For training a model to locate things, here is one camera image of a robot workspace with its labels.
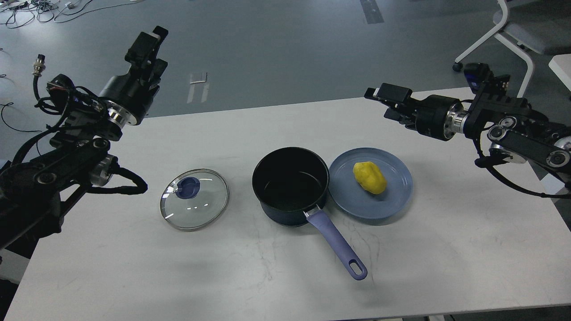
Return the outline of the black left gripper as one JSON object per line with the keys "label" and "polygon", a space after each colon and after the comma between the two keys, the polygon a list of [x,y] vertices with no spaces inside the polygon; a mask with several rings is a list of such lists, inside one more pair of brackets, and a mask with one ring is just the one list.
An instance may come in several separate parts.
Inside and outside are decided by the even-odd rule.
{"label": "black left gripper", "polygon": [[147,116],[155,96],[160,90],[161,76],[167,69],[167,62],[155,62],[161,44],[169,31],[156,26],[150,33],[140,32],[130,45],[124,60],[130,68],[124,75],[112,77],[99,94],[124,108],[134,125],[139,125]]}

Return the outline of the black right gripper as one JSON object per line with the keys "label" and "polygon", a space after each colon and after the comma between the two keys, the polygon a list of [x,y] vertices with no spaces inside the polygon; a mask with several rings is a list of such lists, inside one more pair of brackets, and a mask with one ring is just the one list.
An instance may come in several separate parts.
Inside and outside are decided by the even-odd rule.
{"label": "black right gripper", "polygon": [[[394,120],[422,136],[448,141],[454,136],[449,116],[463,109],[461,100],[430,95],[423,100],[411,98],[413,91],[406,87],[382,83],[378,88],[367,88],[365,99],[375,100],[388,107],[384,118]],[[394,107],[406,104],[406,107]]]}

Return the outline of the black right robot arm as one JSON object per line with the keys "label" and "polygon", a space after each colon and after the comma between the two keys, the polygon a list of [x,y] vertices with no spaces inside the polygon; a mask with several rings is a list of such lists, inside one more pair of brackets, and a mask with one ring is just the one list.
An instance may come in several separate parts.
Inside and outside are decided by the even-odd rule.
{"label": "black right robot arm", "polygon": [[473,99],[430,95],[412,98],[412,90],[382,83],[369,88],[364,97],[387,106],[385,118],[395,120],[422,136],[449,141],[463,134],[473,141],[484,168],[498,181],[521,193],[541,198],[569,199],[570,193],[546,194],[530,191],[496,170],[496,166],[518,161],[534,163],[570,190],[570,128],[551,122],[532,109],[525,98],[508,97],[509,75],[495,76],[485,63],[469,63],[463,74]]}

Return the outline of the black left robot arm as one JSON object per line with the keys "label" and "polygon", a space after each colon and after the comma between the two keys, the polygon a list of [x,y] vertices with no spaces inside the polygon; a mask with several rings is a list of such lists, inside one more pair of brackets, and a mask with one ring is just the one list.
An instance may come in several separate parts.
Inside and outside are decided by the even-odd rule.
{"label": "black left robot arm", "polygon": [[1,169],[2,249],[23,236],[36,240],[61,232],[65,215],[87,193],[145,193],[147,183],[109,150],[124,126],[139,125],[147,116],[168,66],[157,58],[168,34],[161,26],[140,33],[125,56],[130,69],[112,77],[98,95],[59,74],[47,83],[49,96],[40,97],[37,80],[45,56],[38,55],[36,106],[59,120],[25,142]]}

